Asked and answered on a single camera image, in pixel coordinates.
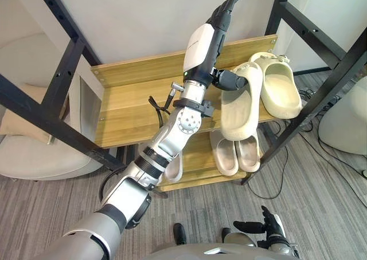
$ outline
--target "white wall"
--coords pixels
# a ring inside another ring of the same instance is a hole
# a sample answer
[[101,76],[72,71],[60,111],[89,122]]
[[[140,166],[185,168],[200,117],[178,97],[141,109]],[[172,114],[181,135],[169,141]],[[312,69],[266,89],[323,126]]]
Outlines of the white wall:
[[43,31],[19,0],[0,0],[0,48],[37,33]]
[[[304,14],[348,51],[367,26],[367,0],[309,0]],[[286,55],[293,71],[327,66],[297,35],[293,36]]]
[[[224,0],[62,0],[103,62],[186,49]],[[274,0],[239,0],[226,41],[262,36]]]

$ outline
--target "black robotic finger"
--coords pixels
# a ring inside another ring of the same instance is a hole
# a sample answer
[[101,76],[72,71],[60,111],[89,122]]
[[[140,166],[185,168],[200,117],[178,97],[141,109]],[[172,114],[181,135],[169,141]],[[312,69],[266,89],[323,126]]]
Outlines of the black robotic finger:
[[233,225],[243,233],[260,234],[265,232],[265,227],[260,222],[239,222],[234,221]]

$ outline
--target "silver robot arm segment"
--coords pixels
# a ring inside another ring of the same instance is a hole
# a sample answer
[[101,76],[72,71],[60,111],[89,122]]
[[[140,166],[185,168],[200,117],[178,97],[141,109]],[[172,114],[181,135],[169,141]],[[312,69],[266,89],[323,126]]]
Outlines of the silver robot arm segment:
[[[187,81],[181,99],[201,103],[205,90],[203,85]],[[149,190],[200,125],[200,111],[177,107],[140,157],[121,173],[121,180],[104,198],[102,208],[81,220],[35,259],[113,259],[123,230],[139,224],[150,204]]]

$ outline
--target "white cushioned chair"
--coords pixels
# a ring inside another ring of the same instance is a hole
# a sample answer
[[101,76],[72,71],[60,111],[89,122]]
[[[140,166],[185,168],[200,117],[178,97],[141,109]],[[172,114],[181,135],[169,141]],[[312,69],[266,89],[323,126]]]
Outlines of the white cushioned chair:
[[[47,87],[61,57],[62,53],[45,34],[21,38],[0,49],[0,73],[16,86]],[[77,74],[69,89],[69,106],[65,122],[94,141],[100,100]],[[0,174],[4,176],[58,180],[84,175],[100,167],[100,163],[57,139],[47,145],[27,136],[0,137]]]

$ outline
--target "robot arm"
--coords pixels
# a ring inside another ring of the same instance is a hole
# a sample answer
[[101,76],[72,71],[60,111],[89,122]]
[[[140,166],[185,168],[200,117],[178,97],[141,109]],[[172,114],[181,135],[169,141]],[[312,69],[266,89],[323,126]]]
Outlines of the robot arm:
[[102,201],[102,208],[81,220],[35,259],[114,258],[123,230],[138,225],[148,209],[149,191],[199,130],[202,116],[211,116],[213,112],[204,95],[211,83],[218,83],[214,65],[237,1],[226,0],[191,36],[183,65],[184,85],[173,84],[169,97],[172,99],[177,90],[181,92],[180,99],[173,102],[175,110],[143,153],[123,171],[120,182]]

